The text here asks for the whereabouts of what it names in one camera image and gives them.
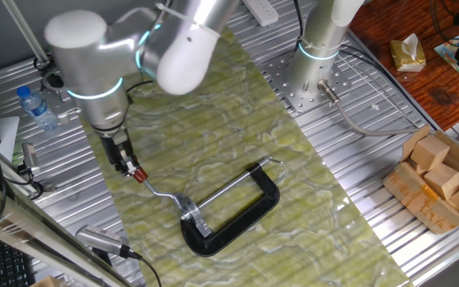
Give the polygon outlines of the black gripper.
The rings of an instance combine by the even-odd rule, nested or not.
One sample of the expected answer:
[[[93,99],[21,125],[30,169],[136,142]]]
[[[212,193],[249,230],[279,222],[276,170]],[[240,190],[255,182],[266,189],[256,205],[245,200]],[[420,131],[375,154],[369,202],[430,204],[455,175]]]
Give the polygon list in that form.
[[[128,130],[120,129],[113,136],[102,137],[102,145],[110,164],[120,171],[122,176],[130,176],[139,167],[139,161],[133,152]]]

